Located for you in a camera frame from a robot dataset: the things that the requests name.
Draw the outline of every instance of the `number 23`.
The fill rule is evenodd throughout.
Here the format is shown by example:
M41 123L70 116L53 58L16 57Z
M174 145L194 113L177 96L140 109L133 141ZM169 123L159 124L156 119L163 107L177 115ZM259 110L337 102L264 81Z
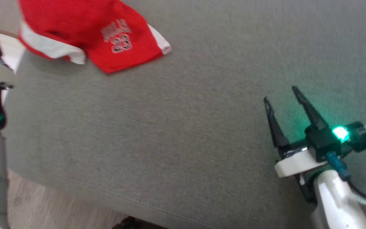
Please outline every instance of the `number 23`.
M114 38L111 41L112 44L112 52L113 53L119 53L124 50L129 50L132 47L131 41L129 40L129 36L126 34L122 34L119 36L119 38Z

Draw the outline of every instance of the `gray couch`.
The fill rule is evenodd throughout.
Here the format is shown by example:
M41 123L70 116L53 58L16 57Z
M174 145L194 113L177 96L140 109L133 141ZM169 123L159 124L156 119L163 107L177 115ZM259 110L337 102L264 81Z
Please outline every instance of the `gray couch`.
M292 85L366 123L366 0L125 0L173 46L111 75L25 53L6 102L20 175L168 228L311 228L279 179L262 99L294 141ZM346 159L366 191L366 152Z

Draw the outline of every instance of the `white trim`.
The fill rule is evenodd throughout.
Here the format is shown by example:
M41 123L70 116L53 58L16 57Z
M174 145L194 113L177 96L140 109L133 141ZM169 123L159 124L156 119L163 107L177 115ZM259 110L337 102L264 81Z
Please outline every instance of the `white trim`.
M33 31L26 22L21 22L21 37L30 47L50 58L69 56L71 62L85 64L86 54L80 48L44 37Z
M158 47L162 50L163 55L167 55L172 51L172 46L167 42L167 40L151 25L148 24L149 29L153 37L156 40Z

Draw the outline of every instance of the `fabric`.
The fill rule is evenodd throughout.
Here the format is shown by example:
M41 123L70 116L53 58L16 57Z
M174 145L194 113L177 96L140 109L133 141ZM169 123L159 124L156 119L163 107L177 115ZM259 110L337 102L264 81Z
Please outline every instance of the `fabric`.
M102 71L144 64L171 51L165 38L119 0L20 0L20 40L35 54L84 64L86 54Z
M171 229L311 229L313 206L274 171L263 98L290 141L308 125L293 85L330 125L366 124L366 0L125 3L176 55L106 77L27 52L9 166ZM345 161L366 193L366 152Z

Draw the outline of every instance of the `green led light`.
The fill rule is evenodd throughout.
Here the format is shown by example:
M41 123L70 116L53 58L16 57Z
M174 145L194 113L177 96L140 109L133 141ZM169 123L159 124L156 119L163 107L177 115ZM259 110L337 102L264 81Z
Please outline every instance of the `green led light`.
M0 114L0 121L3 121L3 120L4 120L4 115Z
M348 131L343 126L337 126L334 128L333 133L341 140L341 142L345 142L350 138Z

